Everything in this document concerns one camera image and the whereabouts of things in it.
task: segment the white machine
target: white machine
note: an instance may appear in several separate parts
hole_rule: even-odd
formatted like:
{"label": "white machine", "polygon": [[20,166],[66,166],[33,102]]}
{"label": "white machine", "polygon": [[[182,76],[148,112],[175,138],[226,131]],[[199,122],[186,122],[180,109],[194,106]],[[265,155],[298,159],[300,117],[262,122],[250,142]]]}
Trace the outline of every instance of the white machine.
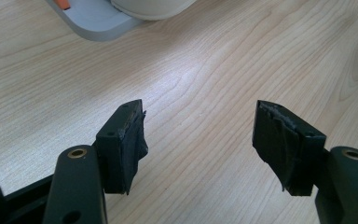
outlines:
{"label": "white machine", "polygon": [[118,38],[143,21],[172,17],[196,0],[46,0],[83,38],[107,41]]}

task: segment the light wood surface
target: light wood surface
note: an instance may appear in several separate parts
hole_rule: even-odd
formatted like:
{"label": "light wood surface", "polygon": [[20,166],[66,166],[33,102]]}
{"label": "light wood surface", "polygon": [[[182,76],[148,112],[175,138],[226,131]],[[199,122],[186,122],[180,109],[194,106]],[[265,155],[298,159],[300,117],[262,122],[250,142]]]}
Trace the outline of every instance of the light wood surface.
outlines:
{"label": "light wood surface", "polygon": [[43,0],[0,1],[0,186],[91,144],[143,99],[149,154],[109,223],[318,223],[252,148],[256,100],[358,148],[358,1],[198,0],[120,39],[78,37]]}

